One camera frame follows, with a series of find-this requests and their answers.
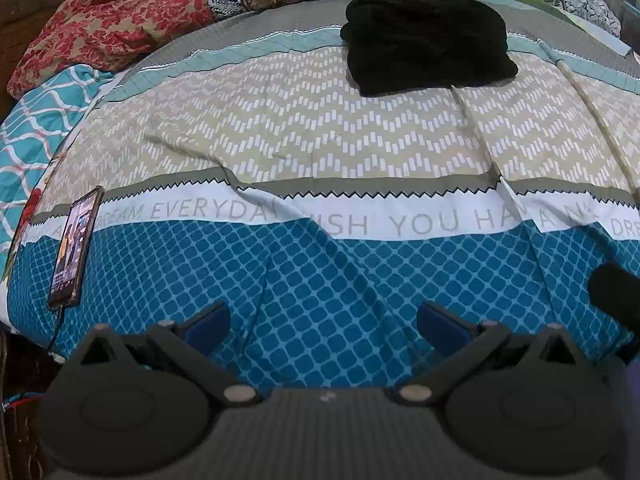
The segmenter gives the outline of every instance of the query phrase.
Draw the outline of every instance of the round black disc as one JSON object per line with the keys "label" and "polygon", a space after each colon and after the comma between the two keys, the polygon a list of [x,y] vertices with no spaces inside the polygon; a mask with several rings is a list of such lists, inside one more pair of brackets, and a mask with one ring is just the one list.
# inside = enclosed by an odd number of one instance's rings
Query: round black disc
{"label": "round black disc", "polygon": [[487,372],[450,395],[452,436],[483,462],[521,474],[564,474],[596,465],[620,430],[604,384],[545,364]]}
{"label": "round black disc", "polygon": [[39,415],[40,440],[56,462],[101,476],[172,462],[196,446],[208,423],[207,398],[189,381],[114,368],[84,370],[62,388],[54,386]]}

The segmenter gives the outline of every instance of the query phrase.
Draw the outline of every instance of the teal patterned sheet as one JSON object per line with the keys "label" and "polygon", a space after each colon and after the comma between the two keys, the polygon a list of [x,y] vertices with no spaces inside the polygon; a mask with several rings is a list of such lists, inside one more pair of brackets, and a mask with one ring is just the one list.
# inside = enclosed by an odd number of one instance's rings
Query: teal patterned sheet
{"label": "teal patterned sheet", "polygon": [[0,267],[20,215],[60,142],[112,75],[75,65],[27,92],[0,125]]}

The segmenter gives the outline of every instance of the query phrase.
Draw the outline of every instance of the smartphone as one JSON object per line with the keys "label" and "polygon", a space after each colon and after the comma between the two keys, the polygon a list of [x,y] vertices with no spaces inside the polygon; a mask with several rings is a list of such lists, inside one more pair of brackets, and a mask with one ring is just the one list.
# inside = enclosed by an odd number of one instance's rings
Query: smartphone
{"label": "smartphone", "polygon": [[103,195],[104,188],[98,186],[71,205],[51,277],[51,310],[75,306],[80,302],[84,263]]}

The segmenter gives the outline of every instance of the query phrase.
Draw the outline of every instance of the black folded cloth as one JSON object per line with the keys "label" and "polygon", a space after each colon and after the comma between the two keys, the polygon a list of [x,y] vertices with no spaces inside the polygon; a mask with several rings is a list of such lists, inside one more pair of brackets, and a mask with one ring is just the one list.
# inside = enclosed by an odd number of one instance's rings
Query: black folded cloth
{"label": "black folded cloth", "polygon": [[353,0],[340,36],[363,96],[514,77],[504,20],[475,0]]}

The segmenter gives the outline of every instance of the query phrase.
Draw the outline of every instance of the blanket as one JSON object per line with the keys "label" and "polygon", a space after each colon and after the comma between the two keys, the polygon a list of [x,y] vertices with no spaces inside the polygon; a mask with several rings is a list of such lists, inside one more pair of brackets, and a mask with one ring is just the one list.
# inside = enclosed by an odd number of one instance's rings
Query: blanket
{"label": "blanket", "polygon": [[560,322],[594,360],[628,340],[586,282],[604,261],[640,271],[640,66],[486,0],[513,80],[364,98],[340,39],[349,1],[229,18],[127,73],[25,230],[12,325],[50,339],[66,215],[101,184],[64,355],[95,323],[142,332],[217,300],[232,327],[210,357],[263,391],[396,384],[433,365],[425,300],[518,332]]}

